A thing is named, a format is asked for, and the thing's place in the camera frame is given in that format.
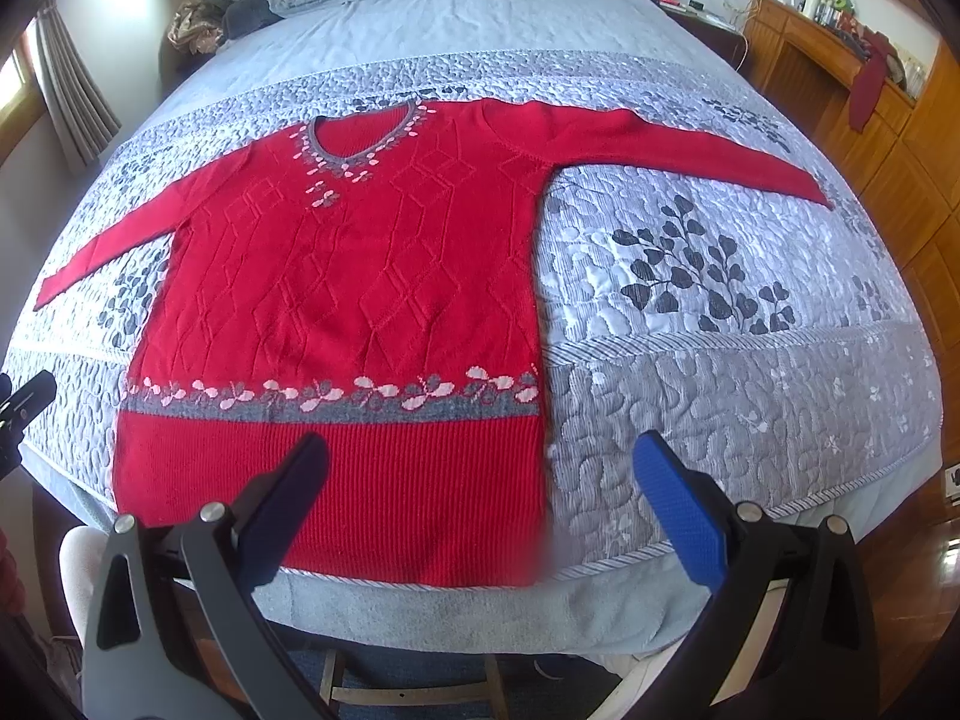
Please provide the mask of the red knitted sweater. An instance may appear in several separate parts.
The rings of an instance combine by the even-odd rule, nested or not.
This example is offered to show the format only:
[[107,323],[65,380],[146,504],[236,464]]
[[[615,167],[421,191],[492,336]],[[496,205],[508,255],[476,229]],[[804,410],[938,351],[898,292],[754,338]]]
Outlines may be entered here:
[[444,589],[537,580],[542,345],[532,275],[556,171],[615,164],[820,202],[786,161],[630,110],[423,101],[291,125],[91,239],[49,304],[171,239],[127,372],[122,511],[167,525],[308,433],[331,466],[298,569]]

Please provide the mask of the pile of dark clothes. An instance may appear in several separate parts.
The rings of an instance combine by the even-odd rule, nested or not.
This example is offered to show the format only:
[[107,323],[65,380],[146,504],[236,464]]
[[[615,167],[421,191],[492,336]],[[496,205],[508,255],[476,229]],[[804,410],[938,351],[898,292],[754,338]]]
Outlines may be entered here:
[[182,54],[210,55],[278,21],[270,0],[185,0],[172,15],[166,39]]

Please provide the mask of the white round stool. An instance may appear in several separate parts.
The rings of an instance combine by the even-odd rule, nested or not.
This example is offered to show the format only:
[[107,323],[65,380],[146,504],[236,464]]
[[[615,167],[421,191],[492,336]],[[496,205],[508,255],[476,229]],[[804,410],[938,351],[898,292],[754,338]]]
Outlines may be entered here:
[[86,640],[89,608],[106,546],[107,535],[91,527],[71,528],[60,543],[60,583],[80,644]]

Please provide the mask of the grey window curtain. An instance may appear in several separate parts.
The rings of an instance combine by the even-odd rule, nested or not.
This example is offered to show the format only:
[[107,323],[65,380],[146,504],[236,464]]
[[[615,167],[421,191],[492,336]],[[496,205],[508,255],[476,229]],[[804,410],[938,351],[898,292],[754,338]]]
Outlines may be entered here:
[[44,0],[28,37],[34,75],[71,172],[99,163],[121,122],[93,80],[60,15],[57,0]]

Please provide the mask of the grey quilted floral bedspread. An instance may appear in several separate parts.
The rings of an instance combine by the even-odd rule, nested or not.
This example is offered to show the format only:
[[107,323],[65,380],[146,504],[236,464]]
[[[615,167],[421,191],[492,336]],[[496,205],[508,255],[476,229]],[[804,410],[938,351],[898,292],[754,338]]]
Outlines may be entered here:
[[615,164],[556,171],[532,244],[545,530],[537,580],[444,589],[288,564],[256,594],[293,628],[433,652],[662,649],[706,595],[631,471],[658,431],[734,499],[865,535],[939,470],[942,398],[892,255],[832,163],[649,0],[355,0],[229,43],[117,149],[53,244],[3,361],[59,392],[26,460],[94,522],[122,511],[127,372],[171,255],[158,238],[49,304],[43,281],[165,188],[291,125],[407,103],[630,110],[807,172],[822,200]]

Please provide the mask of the wooden cabinet desk unit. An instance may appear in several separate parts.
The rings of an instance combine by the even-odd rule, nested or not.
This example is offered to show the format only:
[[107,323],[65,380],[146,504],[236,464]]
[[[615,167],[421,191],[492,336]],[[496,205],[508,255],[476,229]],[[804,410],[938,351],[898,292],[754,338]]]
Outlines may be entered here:
[[866,205],[940,367],[958,369],[958,60],[937,43],[916,98],[887,80],[850,124],[864,67],[841,37],[778,0],[750,0],[747,78],[812,137]]

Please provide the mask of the dark red hanging cloth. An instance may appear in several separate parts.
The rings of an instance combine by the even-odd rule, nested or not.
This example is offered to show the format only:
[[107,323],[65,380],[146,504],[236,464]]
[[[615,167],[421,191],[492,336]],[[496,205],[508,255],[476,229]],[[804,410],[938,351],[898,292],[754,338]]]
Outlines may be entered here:
[[889,76],[889,60],[895,57],[895,47],[882,32],[866,28],[862,33],[862,42],[866,44],[869,57],[862,64],[850,89],[850,127],[861,133],[874,114],[878,98]]

